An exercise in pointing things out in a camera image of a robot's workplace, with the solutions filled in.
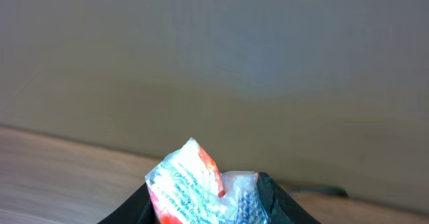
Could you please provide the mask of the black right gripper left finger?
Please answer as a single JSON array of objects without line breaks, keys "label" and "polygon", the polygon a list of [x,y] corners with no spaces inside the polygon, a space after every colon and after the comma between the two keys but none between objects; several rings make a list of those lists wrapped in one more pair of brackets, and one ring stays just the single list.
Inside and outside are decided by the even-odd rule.
[{"label": "black right gripper left finger", "polygon": [[147,184],[143,184],[98,224],[156,224],[157,222]]}]

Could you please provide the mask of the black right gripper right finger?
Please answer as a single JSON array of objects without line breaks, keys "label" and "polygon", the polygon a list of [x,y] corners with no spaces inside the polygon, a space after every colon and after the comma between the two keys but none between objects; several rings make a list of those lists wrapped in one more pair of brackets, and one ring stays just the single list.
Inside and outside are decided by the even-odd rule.
[{"label": "black right gripper right finger", "polygon": [[269,174],[265,172],[258,173],[257,189],[271,224],[320,224]]}]

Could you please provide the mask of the small red white box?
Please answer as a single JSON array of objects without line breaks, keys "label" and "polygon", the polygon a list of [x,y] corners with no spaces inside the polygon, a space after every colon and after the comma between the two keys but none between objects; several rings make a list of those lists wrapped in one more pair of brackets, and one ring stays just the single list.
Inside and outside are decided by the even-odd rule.
[{"label": "small red white box", "polygon": [[160,223],[269,223],[252,171],[222,173],[190,138],[145,176]]}]

